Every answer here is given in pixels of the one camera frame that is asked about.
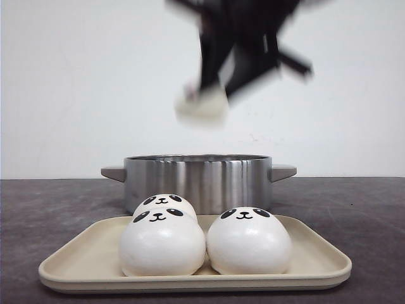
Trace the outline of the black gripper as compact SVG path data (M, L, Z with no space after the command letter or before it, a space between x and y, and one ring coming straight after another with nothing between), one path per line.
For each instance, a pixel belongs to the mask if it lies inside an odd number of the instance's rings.
M219 81L228 53L234 51L234 71L225 86L228 97L283 63L301 75L309 64L280 50L278 33L293 16L300 1L174 1L197 14L201 21L202 91Z

